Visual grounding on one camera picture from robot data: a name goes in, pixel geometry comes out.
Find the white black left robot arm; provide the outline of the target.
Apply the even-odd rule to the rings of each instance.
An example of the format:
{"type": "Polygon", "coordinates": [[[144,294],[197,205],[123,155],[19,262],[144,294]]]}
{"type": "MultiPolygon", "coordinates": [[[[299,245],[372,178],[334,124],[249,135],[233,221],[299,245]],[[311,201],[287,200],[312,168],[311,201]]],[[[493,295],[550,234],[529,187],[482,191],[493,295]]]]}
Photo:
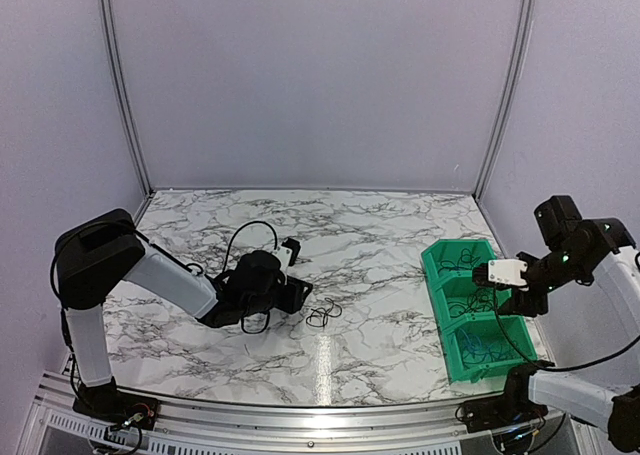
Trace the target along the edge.
{"type": "Polygon", "coordinates": [[[244,326],[272,311],[295,314],[311,283],[289,275],[300,244],[275,240],[272,250],[242,255],[210,276],[150,241],[124,209],[114,209],[63,233],[54,244],[49,282],[61,305],[63,338],[79,374],[77,398],[106,420],[125,413],[107,351],[103,306],[121,283],[138,286],[213,329],[244,326]]]}

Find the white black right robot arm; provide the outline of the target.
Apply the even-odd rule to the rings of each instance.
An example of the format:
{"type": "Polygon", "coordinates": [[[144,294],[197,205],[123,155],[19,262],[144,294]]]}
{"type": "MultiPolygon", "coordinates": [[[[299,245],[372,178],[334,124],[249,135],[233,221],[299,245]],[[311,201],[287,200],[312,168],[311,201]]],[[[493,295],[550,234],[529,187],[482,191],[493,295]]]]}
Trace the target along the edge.
{"type": "MultiPolygon", "coordinates": [[[[625,323],[639,321],[639,250],[617,218],[583,217],[568,195],[555,195],[534,211],[548,253],[525,252],[491,261],[487,280],[511,291],[495,315],[536,317],[547,314],[548,297],[569,284],[597,285],[625,323]]],[[[553,407],[604,432],[620,452],[639,450],[639,387],[621,392],[588,382],[579,372],[613,361],[638,347],[638,331],[621,349],[596,360],[568,367],[525,359],[511,369],[495,413],[515,423],[533,406],[553,407]]]]}

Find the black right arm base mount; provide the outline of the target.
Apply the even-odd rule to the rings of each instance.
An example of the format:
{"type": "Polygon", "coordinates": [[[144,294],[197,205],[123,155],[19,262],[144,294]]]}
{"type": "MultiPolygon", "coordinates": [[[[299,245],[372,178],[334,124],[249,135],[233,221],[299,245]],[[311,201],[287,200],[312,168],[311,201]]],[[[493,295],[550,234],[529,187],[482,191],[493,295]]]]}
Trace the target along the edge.
{"type": "Polygon", "coordinates": [[[500,394],[462,402],[456,409],[456,420],[463,423],[469,433],[536,419],[542,421],[549,410],[546,405],[536,404],[529,399],[529,381],[541,368],[553,367],[554,364],[548,361],[512,367],[507,372],[500,394]]]}

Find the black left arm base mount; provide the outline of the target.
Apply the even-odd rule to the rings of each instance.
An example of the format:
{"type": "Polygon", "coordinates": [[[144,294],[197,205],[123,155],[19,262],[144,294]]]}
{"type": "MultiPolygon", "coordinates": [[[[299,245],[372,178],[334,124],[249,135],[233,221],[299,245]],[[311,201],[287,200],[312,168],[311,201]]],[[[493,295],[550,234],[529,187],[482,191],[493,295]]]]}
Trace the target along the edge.
{"type": "Polygon", "coordinates": [[[143,430],[154,428],[158,416],[159,401],[156,398],[121,391],[112,378],[104,385],[87,387],[80,383],[73,388],[75,400],[73,410],[112,425],[122,426],[126,420],[140,415],[133,425],[143,430]]]}

